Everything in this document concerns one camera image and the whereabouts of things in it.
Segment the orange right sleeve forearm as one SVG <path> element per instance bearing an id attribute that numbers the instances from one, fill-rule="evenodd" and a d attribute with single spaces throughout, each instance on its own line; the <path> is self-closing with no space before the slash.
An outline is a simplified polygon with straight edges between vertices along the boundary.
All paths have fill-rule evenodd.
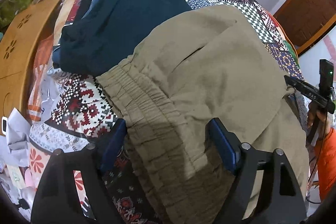
<path id="1" fill-rule="evenodd" d="M 317 140 L 314 147 L 317 160 L 319 196 L 323 201 L 333 188 L 336 180 L 336 139 L 335 129 L 331 128 L 325 139 Z"/>

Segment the right hand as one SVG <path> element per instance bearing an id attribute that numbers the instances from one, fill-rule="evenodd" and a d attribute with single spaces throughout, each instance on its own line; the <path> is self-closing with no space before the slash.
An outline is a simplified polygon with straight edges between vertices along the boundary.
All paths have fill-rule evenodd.
<path id="1" fill-rule="evenodd" d="M 309 111 L 307 112 L 307 126 L 311 128 L 315 118 L 319 119 L 318 125 L 318 139 L 324 139 L 329 133 L 332 124 L 332 115 L 329 113 L 322 113 L 318 110 L 317 105 L 314 102 L 310 102 Z"/>

